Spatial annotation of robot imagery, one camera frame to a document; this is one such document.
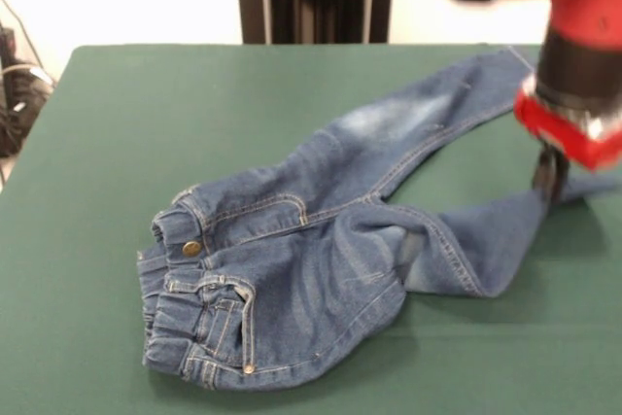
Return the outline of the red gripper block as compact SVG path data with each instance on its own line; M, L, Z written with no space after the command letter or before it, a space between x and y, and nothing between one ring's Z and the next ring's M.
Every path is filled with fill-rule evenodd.
M529 76L519 88L516 120L543 145L536 161L532 188L550 194L557 201L566 184L570 161L597 171L621 160L621 109L591 117L588 113L547 103L536 94L536 76Z

